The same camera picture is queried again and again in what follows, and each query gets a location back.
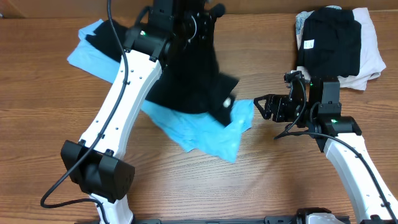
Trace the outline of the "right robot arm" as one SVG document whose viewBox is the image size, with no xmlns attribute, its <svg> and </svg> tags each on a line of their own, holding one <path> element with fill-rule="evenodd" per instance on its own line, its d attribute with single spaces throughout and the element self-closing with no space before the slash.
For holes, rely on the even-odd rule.
<svg viewBox="0 0 398 224">
<path fill-rule="evenodd" d="M 366 149 L 362 131 L 351 116 L 342 116 L 340 82 L 300 71 L 284 75 L 287 95 L 254 99 L 264 119 L 286 123 L 276 136 L 310 136 L 336 169 L 358 223 L 397 223 L 397 199 L 391 194 Z"/>
</svg>

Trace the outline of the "black t-shirt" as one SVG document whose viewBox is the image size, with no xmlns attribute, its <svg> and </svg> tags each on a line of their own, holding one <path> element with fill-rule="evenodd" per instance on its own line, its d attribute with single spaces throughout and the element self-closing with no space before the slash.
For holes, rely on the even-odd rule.
<svg viewBox="0 0 398 224">
<path fill-rule="evenodd" d="M 127 29 L 116 21 L 105 21 L 89 35 L 87 41 L 124 69 L 119 94 L 124 95 L 132 74 L 127 54 L 138 51 L 149 60 L 159 61 L 162 75 L 146 96 L 148 101 L 188 114 L 206 113 L 223 126 L 231 123 L 233 88 L 238 80 L 220 73 L 213 46 L 213 37 L 205 37 L 192 44 L 160 29 L 137 23 Z"/>
</svg>

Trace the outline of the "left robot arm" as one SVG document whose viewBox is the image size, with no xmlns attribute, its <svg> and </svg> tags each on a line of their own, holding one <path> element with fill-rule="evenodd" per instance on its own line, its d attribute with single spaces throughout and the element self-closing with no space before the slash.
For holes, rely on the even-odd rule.
<svg viewBox="0 0 398 224">
<path fill-rule="evenodd" d="M 155 1 L 127 30 L 118 74 L 98 114 L 78 142 L 65 141 L 61 149 L 67 175 L 95 203 L 101 223 L 134 221 L 127 193 L 135 169 L 123 161 L 133 124 L 166 65 L 203 40 L 224 12 L 224 5 L 206 9 L 204 1 Z"/>
</svg>

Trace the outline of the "light blue t-shirt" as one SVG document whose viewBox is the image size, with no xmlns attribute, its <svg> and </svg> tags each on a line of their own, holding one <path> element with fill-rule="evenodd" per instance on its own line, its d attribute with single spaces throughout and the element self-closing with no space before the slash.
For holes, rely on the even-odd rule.
<svg viewBox="0 0 398 224">
<path fill-rule="evenodd" d="M 98 27 L 105 21 L 98 20 L 78 31 L 80 43 L 68 56 L 69 64 L 100 79 L 113 83 L 119 63 L 96 49 L 86 39 L 95 36 Z M 141 110 L 163 132 L 185 151 L 199 149 L 234 163 L 238 154 L 242 133 L 252 126 L 254 103 L 252 100 L 237 100 L 231 112 L 231 124 L 223 126 L 209 113 L 187 114 L 145 101 Z"/>
</svg>

